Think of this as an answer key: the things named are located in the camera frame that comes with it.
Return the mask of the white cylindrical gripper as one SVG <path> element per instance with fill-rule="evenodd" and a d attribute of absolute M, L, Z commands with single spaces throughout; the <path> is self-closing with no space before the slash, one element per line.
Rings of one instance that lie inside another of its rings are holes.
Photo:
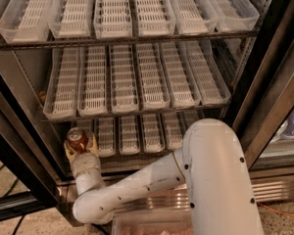
<path fill-rule="evenodd" d="M 86 150 L 90 153 L 77 154 L 77 151 L 73 149 L 68 141 L 64 142 L 64 149 L 66 156 L 71 163 L 71 171 L 74 178 L 78 178 L 80 175 L 94 171 L 99 173 L 101 171 L 98 145 L 96 137 L 93 133 L 89 134 Z"/>

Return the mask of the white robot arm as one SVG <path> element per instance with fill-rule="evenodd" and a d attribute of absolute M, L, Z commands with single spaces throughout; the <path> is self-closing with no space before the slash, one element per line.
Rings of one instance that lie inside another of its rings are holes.
<path fill-rule="evenodd" d="M 118 206 L 184 184 L 194 235 L 265 235 L 241 144 L 218 119 L 194 122 L 181 148 L 113 185 L 104 184 L 93 153 L 75 156 L 71 168 L 81 223 L 106 223 Z"/>

